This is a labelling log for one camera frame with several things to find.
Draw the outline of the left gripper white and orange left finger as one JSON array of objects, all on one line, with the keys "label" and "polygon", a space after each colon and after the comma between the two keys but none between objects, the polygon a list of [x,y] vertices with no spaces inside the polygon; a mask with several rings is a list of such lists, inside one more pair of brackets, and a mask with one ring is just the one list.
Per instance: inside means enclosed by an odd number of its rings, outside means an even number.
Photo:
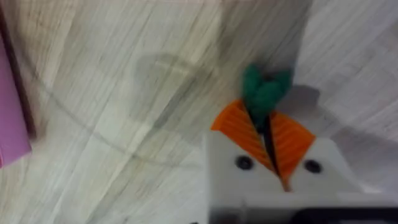
[{"label": "left gripper white and orange left finger", "polygon": [[206,133],[209,206],[236,208],[284,188],[242,100],[234,100]]}]

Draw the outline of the left gripper white and orange right finger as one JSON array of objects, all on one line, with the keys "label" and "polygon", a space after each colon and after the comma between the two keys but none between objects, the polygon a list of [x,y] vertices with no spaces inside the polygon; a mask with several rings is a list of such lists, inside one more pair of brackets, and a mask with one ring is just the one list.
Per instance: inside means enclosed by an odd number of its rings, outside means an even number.
[{"label": "left gripper white and orange right finger", "polygon": [[331,139],[317,137],[280,112],[271,114],[270,125],[276,167],[285,191],[328,194],[361,190]]}]

